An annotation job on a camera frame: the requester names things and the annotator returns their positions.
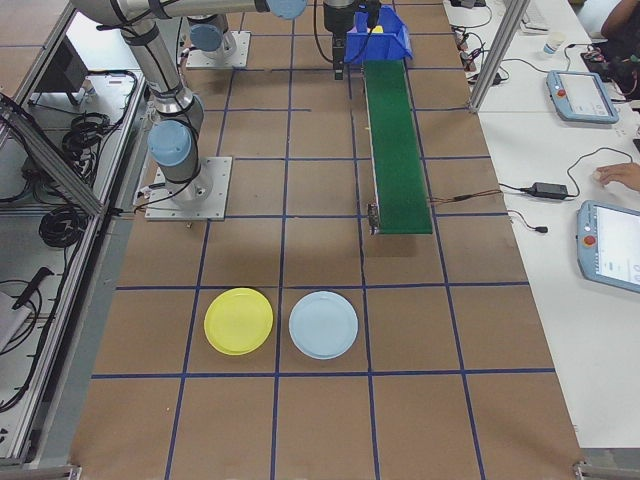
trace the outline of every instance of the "touchscreen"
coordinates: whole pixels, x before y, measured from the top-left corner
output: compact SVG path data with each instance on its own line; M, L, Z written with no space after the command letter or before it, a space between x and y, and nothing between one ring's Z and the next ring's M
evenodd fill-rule
M574 113L597 117L609 115L609 110L592 76L573 74L560 74L559 76Z
M640 217L596 207L599 275L640 285Z

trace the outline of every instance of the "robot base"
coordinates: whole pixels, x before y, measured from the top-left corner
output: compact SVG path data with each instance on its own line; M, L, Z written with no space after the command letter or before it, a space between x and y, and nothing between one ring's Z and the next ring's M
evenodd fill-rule
M245 68L247 66L247 57L249 56L249 42L251 41L251 32L231 32L236 41L236 51L232 55L221 60L207 57L202 50L193 50L189 52L187 59L187 69L189 70L206 70L206 69L229 69L229 68Z
M203 201L198 201L185 208L173 199L163 200L150 205L146 209L147 220L224 220L231 177L231 157L207 157L202 159L202 170L213 179L211 193ZM164 182L164 175L158 169L154 182ZM150 202L168 196L165 189L153 190Z

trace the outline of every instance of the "person's hand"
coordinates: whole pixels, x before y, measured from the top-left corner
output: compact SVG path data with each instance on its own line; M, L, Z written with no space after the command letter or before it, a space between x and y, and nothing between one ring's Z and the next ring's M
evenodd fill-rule
M598 182L608 185L610 182L620 182L636 192L640 192L640 165L637 163L618 163L617 165L607 165L598 167L596 171L600 173Z

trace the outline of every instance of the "table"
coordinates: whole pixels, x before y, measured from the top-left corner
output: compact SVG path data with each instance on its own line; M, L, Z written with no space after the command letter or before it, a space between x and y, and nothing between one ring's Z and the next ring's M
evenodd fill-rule
M551 30L563 31L566 43L587 43L588 37L565 2L537 0ZM504 11L501 2L490 0L494 18L478 29L492 38ZM485 9L447 8L452 23L472 25L487 18ZM544 57L545 36L517 33L508 58L526 59L542 69L565 69L566 58L558 52ZM580 47L570 49L572 70L585 71L578 59ZM620 121L601 126L571 124L554 112L545 76L516 62L503 64L508 82L490 89L479 118L500 182L523 187L533 182L566 184L575 193L566 169L581 155L599 147L640 155L632 139L638 136L640 117L628 105L619 104ZM527 276L560 378L563 394L582 448L640 446L640 413L636 408L640 382L638 308L640 297L585 280L576 261L576 212L587 199L640 208L640 195L621 185L600 187L591 173L597 166L628 161L623 155L602 151L585 158L572 171L582 193L574 201L545 201L505 194L507 208L521 212L532 225L547 225L546 235L526 229L519 219L513 228Z

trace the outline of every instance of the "power adapter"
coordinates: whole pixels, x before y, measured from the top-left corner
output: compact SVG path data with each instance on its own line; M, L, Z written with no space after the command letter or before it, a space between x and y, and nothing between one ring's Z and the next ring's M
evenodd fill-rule
M564 200L569 196L566 185L558 183L536 182L529 188L520 188L521 192L537 198L550 198L552 200Z

